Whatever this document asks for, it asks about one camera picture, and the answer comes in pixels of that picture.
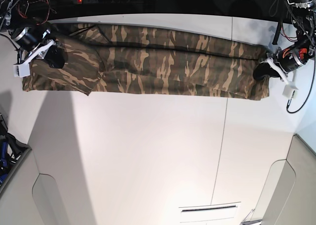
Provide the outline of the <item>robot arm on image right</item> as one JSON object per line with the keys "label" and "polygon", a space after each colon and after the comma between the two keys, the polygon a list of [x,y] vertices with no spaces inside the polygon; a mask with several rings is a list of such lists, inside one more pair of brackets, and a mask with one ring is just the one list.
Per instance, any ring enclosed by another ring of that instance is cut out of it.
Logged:
{"label": "robot arm on image right", "polygon": [[258,81],[273,77],[288,83],[288,74],[316,55],[316,0],[282,1],[273,45],[277,45],[280,35],[291,45],[266,54],[253,72]]}

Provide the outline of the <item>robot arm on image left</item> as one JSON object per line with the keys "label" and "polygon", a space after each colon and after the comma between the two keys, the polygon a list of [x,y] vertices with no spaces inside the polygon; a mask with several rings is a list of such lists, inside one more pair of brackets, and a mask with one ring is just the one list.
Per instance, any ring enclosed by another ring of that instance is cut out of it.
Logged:
{"label": "robot arm on image left", "polygon": [[[38,2],[47,5],[45,17],[28,16],[30,5]],[[51,10],[50,0],[0,0],[0,35],[7,38],[17,52],[14,68],[20,77],[23,70],[29,70],[34,59],[54,69],[64,67],[63,50],[48,23]]]}

